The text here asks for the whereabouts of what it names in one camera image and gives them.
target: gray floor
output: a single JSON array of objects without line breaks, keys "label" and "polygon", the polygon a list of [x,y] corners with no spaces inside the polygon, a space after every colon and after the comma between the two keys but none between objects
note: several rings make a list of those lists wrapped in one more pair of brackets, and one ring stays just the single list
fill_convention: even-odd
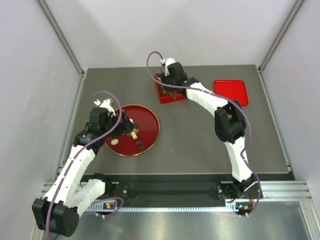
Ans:
[{"label": "gray floor", "polygon": [[[250,165],[259,173],[286,173],[288,168],[254,65],[186,66],[208,89],[217,79],[245,82],[249,105],[244,107],[252,125],[252,142],[247,150]],[[161,104],[154,82],[145,67],[89,69],[72,132],[72,141],[89,120],[96,92],[115,94],[122,105],[138,104],[155,112],[160,134],[145,153],[127,157],[102,147],[86,173],[105,174],[204,174],[231,173],[227,149],[215,134],[214,118],[195,102]],[[101,95],[103,100],[109,96]]]},{"label": "gray floor", "polygon": [[119,212],[83,216],[64,240],[310,240],[298,202],[262,202],[249,218],[231,212]]}]

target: metal edge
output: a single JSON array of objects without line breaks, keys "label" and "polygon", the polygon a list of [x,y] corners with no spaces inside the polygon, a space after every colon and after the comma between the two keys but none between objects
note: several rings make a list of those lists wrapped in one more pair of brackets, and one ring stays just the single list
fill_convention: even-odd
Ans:
[{"label": "metal edge", "polygon": [[42,240],[44,231],[40,230],[36,223],[34,223],[33,230],[31,232],[29,240]]},{"label": "metal edge", "polygon": [[[221,183],[232,183],[232,181],[221,181]],[[52,186],[53,186],[54,182],[53,181],[50,181],[50,182],[45,182],[44,185],[43,185],[43,192],[46,193],[47,190],[49,190]],[[86,181],[83,181],[81,182],[82,184],[82,187],[86,186],[88,184],[88,182]],[[119,184],[119,182],[117,181],[112,181],[112,184]],[[304,190],[308,190],[308,185],[307,185],[307,182],[304,181],[304,180],[285,180],[285,181],[282,181],[282,180],[279,180],[279,181],[261,181],[261,186],[264,187],[264,188],[274,188],[274,189],[278,189],[279,187],[282,187],[283,189],[288,189],[288,188],[291,188],[291,189],[296,189],[296,188],[293,188],[293,186],[304,186],[303,189]],[[81,185],[79,184],[78,185],[78,190],[82,189]]]},{"label": "metal edge", "polygon": [[320,240],[320,218],[315,203],[301,201],[300,206],[311,240]]},{"label": "metal edge", "polygon": [[[103,209],[103,202],[99,202],[96,204],[92,204],[87,210],[86,213],[96,213],[96,212],[113,212],[115,209]],[[140,212],[238,212],[239,210],[236,209],[237,204],[235,202],[232,203],[225,203],[225,206],[215,206],[215,207],[121,207],[119,208],[118,212],[123,213],[140,213]]]},{"label": "metal edge", "polygon": [[77,90],[74,95],[72,108],[71,108],[71,111],[70,111],[70,114],[68,117],[67,127],[64,132],[64,140],[63,140],[61,150],[60,150],[59,162],[58,162],[58,166],[55,170],[54,177],[56,177],[58,175],[59,169],[61,168],[61,166],[63,166],[63,164],[65,163],[65,161],[67,159],[69,142],[70,142],[72,131],[74,128],[75,118],[76,118],[76,115],[78,112],[78,106],[80,103],[80,98],[81,98],[81,94],[83,91],[86,75],[87,75],[87,72],[85,72],[84,75],[80,76],[79,85],[78,85]]},{"label": "metal edge", "polygon": [[275,51],[277,50],[280,42],[284,38],[285,34],[287,33],[289,27],[291,26],[293,20],[295,19],[297,13],[301,9],[301,7],[302,7],[304,2],[305,2],[305,0],[297,0],[295,2],[295,4],[292,7],[288,17],[286,18],[284,24],[282,25],[279,33],[277,34],[275,40],[273,41],[270,49],[268,50],[267,54],[265,55],[264,59],[262,60],[262,63],[260,65],[260,67],[259,67],[259,69],[261,71],[263,71],[266,68],[267,64],[269,63],[270,59],[274,55]]},{"label": "metal edge", "polygon": [[52,12],[50,11],[47,3],[45,0],[36,0],[39,7],[41,8],[42,12],[44,13],[45,17],[47,18],[48,22],[50,23],[54,33],[56,34],[57,38],[59,39],[60,43],[62,44],[62,47],[66,51],[67,55],[71,59],[74,67],[79,72],[79,74],[83,75],[84,71],[81,68],[80,63],[78,62],[74,52],[72,51],[70,45],[68,44],[67,39],[65,38],[64,34],[62,33],[55,17],[53,16]]},{"label": "metal edge", "polygon": [[272,120],[273,120],[273,123],[275,126],[275,130],[276,130],[276,133],[277,133],[279,141],[280,141],[280,145],[281,145],[281,148],[282,148],[282,151],[284,154],[285,161],[286,161],[287,165],[289,166],[289,169],[292,171],[294,178],[296,180],[303,180],[303,179],[300,179],[299,176],[297,175],[297,171],[296,171],[296,168],[293,164],[292,156],[290,155],[290,152],[288,150],[288,144],[286,142],[284,132],[281,128],[281,124],[280,124],[280,121],[279,121],[279,118],[277,115],[275,105],[274,105],[272,98],[270,96],[270,91],[269,91],[269,88],[268,88],[267,83],[265,81],[264,74],[259,69],[257,71],[258,71],[258,75],[260,77],[260,81],[261,81],[261,85],[262,85],[262,88],[264,91],[264,95],[266,97],[266,101],[267,101],[269,109],[270,109],[270,113],[271,113],[271,117],[272,117]]}]

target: red round plate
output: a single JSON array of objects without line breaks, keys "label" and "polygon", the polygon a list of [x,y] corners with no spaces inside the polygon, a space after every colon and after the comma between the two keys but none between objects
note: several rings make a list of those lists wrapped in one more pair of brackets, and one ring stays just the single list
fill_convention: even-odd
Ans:
[{"label": "red round plate", "polygon": [[[118,137],[107,137],[104,141],[108,148],[116,154],[122,156],[136,156],[144,153],[155,144],[158,138],[160,125],[159,120],[155,113],[149,108],[141,105],[127,105],[123,106],[126,114],[135,124],[138,124],[137,139],[133,139],[131,135],[122,135]],[[112,145],[111,141],[118,139],[119,142],[116,145]],[[144,150],[138,150],[136,141],[141,141],[141,145],[144,146]]]}]

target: dark gray table surface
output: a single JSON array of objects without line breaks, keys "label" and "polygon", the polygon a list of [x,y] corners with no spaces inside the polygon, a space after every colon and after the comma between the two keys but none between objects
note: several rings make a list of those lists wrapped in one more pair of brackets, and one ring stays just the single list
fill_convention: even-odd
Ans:
[{"label": "dark gray table surface", "polygon": [[[152,68],[154,73],[160,69]],[[243,80],[249,99],[249,105],[243,109],[252,125],[248,161],[258,173],[288,172],[254,65],[185,66],[184,70],[210,90],[214,80]],[[145,67],[90,68],[87,71],[71,142],[84,129],[89,112],[95,106],[94,95],[101,90],[115,94],[123,106],[137,104],[151,109],[159,119],[160,133],[154,146],[138,156],[120,156],[103,146],[89,165],[87,174],[231,173],[227,149],[215,134],[213,116],[190,100],[159,103],[155,84]],[[108,97],[102,94],[99,99]]]}]

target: red tray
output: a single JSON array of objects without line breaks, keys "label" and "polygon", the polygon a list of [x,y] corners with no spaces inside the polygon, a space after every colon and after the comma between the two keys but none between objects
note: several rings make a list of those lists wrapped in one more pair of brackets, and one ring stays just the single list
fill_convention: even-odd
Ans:
[{"label": "red tray", "polygon": [[[126,114],[135,124],[139,125],[137,139],[133,139],[130,134],[125,134],[118,137],[107,137],[104,141],[107,147],[116,154],[122,156],[136,156],[144,153],[150,149],[156,142],[160,125],[159,120],[155,113],[149,108],[141,105],[127,105],[123,106]],[[112,145],[111,141],[118,139],[119,142],[116,145]],[[141,141],[141,145],[144,146],[144,150],[139,151],[136,141]]]},{"label": "red tray", "polygon": [[242,80],[215,80],[213,88],[215,94],[238,100],[241,106],[249,104],[246,85]]}]

